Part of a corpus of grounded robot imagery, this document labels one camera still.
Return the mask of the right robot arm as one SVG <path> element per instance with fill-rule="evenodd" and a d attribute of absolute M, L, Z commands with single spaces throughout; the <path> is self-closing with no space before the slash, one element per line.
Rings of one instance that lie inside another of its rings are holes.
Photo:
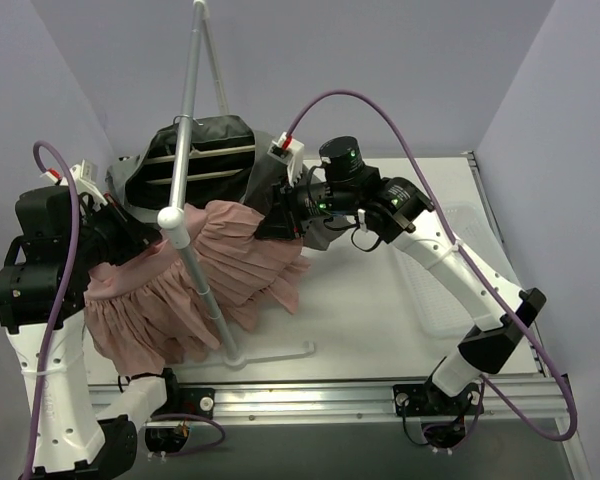
<path fill-rule="evenodd" d="M 445 415 L 469 402 L 481 374 L 497 374 L 546 303 L 537 288 L 508 281 L 452 232 L 445 232 L 432 200 L 411 181 L 387 178 L 364 163 L 352 136 L 320 149 L 325 174 L 305 170 L 302 143 L 281 136 L 269 156 L 287 171 L 272 187 L 272 206 L 256 229 L 259 239 L 295 240 L 323 227 L 329 232 L 371 231 L 428 271 L 469 313 L 473 326 L 424 383 L 424 410 Z"/>

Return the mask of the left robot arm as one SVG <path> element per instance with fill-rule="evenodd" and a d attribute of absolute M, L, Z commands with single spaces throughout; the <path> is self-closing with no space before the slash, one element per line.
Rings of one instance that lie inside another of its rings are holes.
<path fill-rule="evenodd" d="M 22 194 L 22 229 L 0 271 L 0 324 L 21 365 L 34 428 L 26 479 L 115 479 L 136 460 L 138 431 L 152 414 L 174 417 L 180 391 L 141 372 L 109 408 L 93 409 L 80 315 L 89 272 L 121 265 L 160 239 L 111 200 L 95 205 L 66 186 Z"/>

